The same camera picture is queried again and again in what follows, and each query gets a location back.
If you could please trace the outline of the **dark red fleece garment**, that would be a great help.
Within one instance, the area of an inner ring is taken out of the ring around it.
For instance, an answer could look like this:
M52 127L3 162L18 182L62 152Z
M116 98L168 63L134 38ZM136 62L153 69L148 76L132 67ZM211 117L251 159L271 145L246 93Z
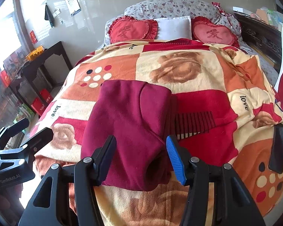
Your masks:
M100 88L83 135L81 157L116 138L106 186L152 191L171 178L166 137L174 131L171 90L134 80L108 80Z

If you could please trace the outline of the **red box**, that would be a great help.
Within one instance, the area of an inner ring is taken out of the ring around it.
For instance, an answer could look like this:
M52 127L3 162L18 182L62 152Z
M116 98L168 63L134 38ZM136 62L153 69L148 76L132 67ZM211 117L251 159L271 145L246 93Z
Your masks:
M47 91L47 89L42 89L40 92L41 96L43 97L43 99L46 100L46 102L49 104L52 102L53 97L52 95Z
M41 102L38 97L33 100L31 107L39 116L41 116L46 109L46 106Z

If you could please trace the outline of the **dark wooden side table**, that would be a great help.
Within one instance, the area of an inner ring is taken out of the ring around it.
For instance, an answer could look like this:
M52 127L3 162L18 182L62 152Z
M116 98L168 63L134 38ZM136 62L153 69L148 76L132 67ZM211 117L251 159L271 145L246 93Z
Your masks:
M42 79L45 80L45 83L50 86L50 90L53 90L54 88L63 85L62 82L56 82L44 66L45 61L52 55L62 56L68 70L71 71L73 69L73 66L69 60L65 48L63 47L62 41L58 41L53 46L46 48L42 54L36 57L36 59L26 62L18 71L18 75L20 76L20 78L12 80L10 85L8 86L13 92L13 94L17 97L17 99L20 100L22 103L26 104L27 106L29 106L30 104L19 92L20 85L22 82L27 82L27 84L31 87L31 89L37 95L38 99L41 101L45 108L48 107L49 103L43 96L41 96L40 90L37 88L36 84L34 83L34 80L38 76L42 76Z

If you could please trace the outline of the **black smartphone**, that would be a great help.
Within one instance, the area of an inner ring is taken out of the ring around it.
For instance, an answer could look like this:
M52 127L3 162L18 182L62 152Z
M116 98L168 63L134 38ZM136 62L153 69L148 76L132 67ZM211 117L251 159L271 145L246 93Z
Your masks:
M283 173L283 124L274 126L274 137L268 168L278 174Z

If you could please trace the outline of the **yellow basket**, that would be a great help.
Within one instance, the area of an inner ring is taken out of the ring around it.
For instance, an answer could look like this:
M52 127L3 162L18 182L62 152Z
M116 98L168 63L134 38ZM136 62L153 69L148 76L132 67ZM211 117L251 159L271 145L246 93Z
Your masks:
M43 47L43 45L35 48L34 50L32 50L27 56L26 59L28 61L33 61L35 60L37 57L39 57L41 54L43 54L43 52L45 51L45 48Z

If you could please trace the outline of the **orange cream red patterned blanket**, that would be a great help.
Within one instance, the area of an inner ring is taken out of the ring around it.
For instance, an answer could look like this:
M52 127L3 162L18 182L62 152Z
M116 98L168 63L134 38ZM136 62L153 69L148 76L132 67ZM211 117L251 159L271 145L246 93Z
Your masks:
M36 154L44 175L58 163L82 159L85 127L108 80L134 80L171 90L179 145L210 165L233 165L262 215L283 199L283 173L269 170L274 126L283 104L257 55L189 39L137 40L91 53L68 74L33 132L49 127L53 140ZM105 225L179 225L188 189L176 181L152 191L102 185L95 189Z

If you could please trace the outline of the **left red heart pillow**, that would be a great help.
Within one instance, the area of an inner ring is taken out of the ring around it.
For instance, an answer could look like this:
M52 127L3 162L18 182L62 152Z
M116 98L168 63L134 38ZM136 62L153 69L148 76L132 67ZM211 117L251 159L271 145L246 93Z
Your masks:
M115 19L108 31L111 44L134 39L155 39L157 33L157 21L153 19L139 20L127 15Z

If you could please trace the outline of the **red heart pillow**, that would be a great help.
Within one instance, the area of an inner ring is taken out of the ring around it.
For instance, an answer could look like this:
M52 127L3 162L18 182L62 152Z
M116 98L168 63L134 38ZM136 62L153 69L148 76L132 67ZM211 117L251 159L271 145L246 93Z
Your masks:
M192 19L193 38L203 43L225 44L238 48L239 43L235 34L223 25L213 24L208 18L198 16Z
M111 44L134 39L155 39L157 33L157 21L153 19L139 20L127 15L115 19L108 31Z

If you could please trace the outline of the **carved dark wooden headboard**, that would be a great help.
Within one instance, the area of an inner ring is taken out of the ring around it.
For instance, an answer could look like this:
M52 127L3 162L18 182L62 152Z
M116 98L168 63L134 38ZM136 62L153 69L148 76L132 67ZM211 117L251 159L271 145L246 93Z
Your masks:
M234 17L240 22L243 40L247 44L253 44L269 58L274 64L273 68L279 73L282 62L281 32L240 12L234 12Z

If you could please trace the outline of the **right red heart pillow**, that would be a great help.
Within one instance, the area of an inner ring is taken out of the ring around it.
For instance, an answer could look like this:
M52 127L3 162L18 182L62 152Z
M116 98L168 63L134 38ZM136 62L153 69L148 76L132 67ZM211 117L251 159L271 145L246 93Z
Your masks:
M203 43L225 44L238 48L239 43L235 34L223 25L213 24L208 18L198 16L192 19L193 38Z

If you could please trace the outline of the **white pillow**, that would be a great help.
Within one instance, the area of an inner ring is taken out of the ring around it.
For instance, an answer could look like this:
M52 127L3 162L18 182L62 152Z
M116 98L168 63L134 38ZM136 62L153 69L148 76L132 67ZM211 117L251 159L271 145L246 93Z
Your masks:
M192 40L191 17L168 17L155 19L158 23L157 40L175 40L186 38Z

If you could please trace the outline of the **floral bedding roll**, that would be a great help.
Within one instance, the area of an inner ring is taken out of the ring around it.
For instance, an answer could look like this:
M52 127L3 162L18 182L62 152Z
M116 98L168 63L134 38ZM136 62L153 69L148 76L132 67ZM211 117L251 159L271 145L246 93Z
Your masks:
M242 41L241 26L238 20L225 12L219 3L207 3L201 0L145 0L127 7L123 14L118 15L105 24L104 46L110 44L109 28L114 20L123 16L136 19L157 19L165 17L198 16L208 18L212 23L228 27Z

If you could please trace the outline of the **dark cloth on wall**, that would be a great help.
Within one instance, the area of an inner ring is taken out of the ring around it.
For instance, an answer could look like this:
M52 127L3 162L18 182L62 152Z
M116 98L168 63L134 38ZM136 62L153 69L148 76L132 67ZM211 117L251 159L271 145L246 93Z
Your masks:
M49 22L51 28L53 28L53 27L55 26L55 20L54 20L53 14L52 14L52 12L50 11L50 9L49 9L49 7L48 7L47 4L45 4L45 15L44 15L44 19Z

